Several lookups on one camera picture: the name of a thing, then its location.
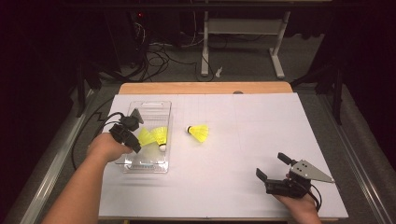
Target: clear plastic container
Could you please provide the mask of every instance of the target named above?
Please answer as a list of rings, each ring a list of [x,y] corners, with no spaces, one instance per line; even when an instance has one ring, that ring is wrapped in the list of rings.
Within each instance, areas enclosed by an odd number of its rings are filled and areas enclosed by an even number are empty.
[[[133,134],[140,151],[122,155],[115,161],[124,173],[166,173],[169,167],[171,107],[169,101],[131,102],[128,114],[139,110],[143,124]]]

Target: metal stand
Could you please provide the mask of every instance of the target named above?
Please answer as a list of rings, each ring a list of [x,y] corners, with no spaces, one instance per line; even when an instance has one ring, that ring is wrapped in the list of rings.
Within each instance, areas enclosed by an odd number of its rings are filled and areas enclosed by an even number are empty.
[[[204,48],[202,52],[201,75],[209,75],[209,49],[207,41],[209,34],[246,34],[246,35],[277,35],[276,45],[269,49],[271,59],[276,70],[276,76],[285,77],[279,58],[277,56],[283,35],[289,22],[290,12],[285,12],[282,20],[235,20],[235,19],[209,19],[205,12],[204,23]]]

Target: gray carpet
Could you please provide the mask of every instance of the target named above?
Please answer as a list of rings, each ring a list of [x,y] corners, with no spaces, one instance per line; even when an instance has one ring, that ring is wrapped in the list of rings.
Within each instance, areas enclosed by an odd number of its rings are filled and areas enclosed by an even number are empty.
[[[271,59],[267,53],[267,49],[274,45],[275,39],[271,36],[264,36],[255,41],[246,41],[246,39],[253,38],[251,36],[238,36],[238,39],[229,39],[227,45],[225,45],[223,39],[218,37],[214,37],[210,41],[209,45],[213,47],[209,53],[210,66],[215,73],[222,67],[220,77],[214,77],[213,81],[277,80],[274,68],[271,64]],[[286,75],[286,81],[292,81],[308,71],[320,41],[321,38],[302,40],[299,36],[285,39],[281,46],[281,51],[279,52],[279,58]],[[147,81],[196,81],[197,78],[200,78],[200,46],[181,49],[173,47],[165,48],[166,53],[173,60],[183,63],[170,61],[166,70]],[[152,64],[161,64],[162,59],[153,58],[150,62]],[[157,69],[158,67],[151,66],[148,72],[154,74]],[[127,73],[133,69],[125,67],[123,70]],[[94,109],[118,92],[120,83],[109,80],[109,76],[107,75],[104,75],[104,77],[106,79],[103,79],[103,88],[97,92],[97,96],[90,110],[86,111],[88,116]],[[332,117],[329,116],[327,107],[324,103],[327,102],[326,99],[328,97],[316,95],[313,91],[313,87],[314,85],[312,84],[304,84],[301,85],[301,87],[295,88],[295,91],[299,93],[305,113],[308,116],[326,162],[330,167],[332,176],[338,182],[340,194],[346,206],[346,210],[349,213],[349,218],[339,220],[337,223],[389,223],[378,221],[380,217],[373,212],[373,207],[370,201],[367,200],[367,196],[363,191],[364,187],[357,178],[359,174],[356,173],[353,164],[350,163],[350,159],[346,153],[345,140],[340,137],[337,126],[334,126]],[[102,112],[102,119],[106,117],[110,106],[111,103],[107,103],[99,110]],[[70,130],[69,123],[73,121],[75,114],[76,109],[74,108],[68,121],[64,123],[57,137],[55,137],[53,143],[35,168],[31,179],[28,184],[26,184],[20,198],[8,214],[5,223],[21,222],[24,212],[29,206],[30,201],[32,201],[43,176],[47,172],[56,154],[57,146],[62,144],[64,136]],[[97,120],[99,120],[99,115],[93,116],[77,140],[75,145],[75,160],[77,165],[79,165],[85,157],[85,149],[92,140],[93,132],[99,125]],[[342,129],[345,131],[349,145],[355,149],[359,161],[364,165],[364,171],[372,181],[381,199],[381,203],[387,208],[391,218],[396,220],[395,215],[390,212],[396,210],[396,196],[392,193],[395,192],[396,188],[396,174],[387,163],[370,129],[367,127],[365,120],[362,118],[359,110],[354,105],[353,99],[347,92],[347,88],[344,88],[343,94],[342,121]],[[59,175],[52,193],[43,207],[41,215],[37,219],[37,223],[39,223],[43,215],[48,211],[72,174],[73,166],[70,158],[68,158],[65,161],[64,168]],[[101,220],[100,223],[112,224],[122,223],[122,221]]]

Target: human hand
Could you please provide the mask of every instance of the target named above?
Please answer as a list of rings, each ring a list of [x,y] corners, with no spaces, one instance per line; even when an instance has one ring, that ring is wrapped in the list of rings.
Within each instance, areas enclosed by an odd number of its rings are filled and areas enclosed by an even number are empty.
[[[317,224],[321,223],[318,217],[317,207],[315,200],[309,195],[301,199],[290,198],[281,195],[273,195],[280,202],[285,204],[289,209],[291,216],[300,224]]]
[[[116,142],[111,133],[101,133],[88,147],[87,158],[96,158],[108,163],[118,159],[124,153],[131,152],[131,148]]]

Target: forearm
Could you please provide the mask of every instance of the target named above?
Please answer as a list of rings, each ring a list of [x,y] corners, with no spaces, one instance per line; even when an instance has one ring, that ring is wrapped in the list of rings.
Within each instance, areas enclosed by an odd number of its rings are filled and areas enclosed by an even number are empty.
[[[76,170],[43,223],[97,223],[107,162],[87,158]]]

